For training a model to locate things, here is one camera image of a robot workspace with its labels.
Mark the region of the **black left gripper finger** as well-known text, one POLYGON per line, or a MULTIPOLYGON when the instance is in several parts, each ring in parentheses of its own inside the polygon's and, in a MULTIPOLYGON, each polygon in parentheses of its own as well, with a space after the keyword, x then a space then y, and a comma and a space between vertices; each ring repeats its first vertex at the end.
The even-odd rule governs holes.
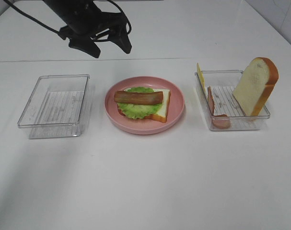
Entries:
POLYGON ((124 53, 129 54, 132 49, 131 42, 128 38, 128 32, 126 28, 120 28, 114 31, 113 34, 109 34, 108 41, 116 44, 124 53))
POLYGON ((70 38, 69 47, 99 58, 101 50, 91 39, 70 38))

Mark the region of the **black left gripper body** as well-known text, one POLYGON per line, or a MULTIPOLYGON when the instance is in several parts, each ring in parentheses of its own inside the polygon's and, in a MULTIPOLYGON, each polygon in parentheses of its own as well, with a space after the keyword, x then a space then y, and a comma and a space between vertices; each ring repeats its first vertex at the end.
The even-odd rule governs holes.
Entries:
POLYGON ((92 40, 127 37, 127 17, 123 11, 102 11, 93 0, 46 0, 44 3, 78 36, 92 40))

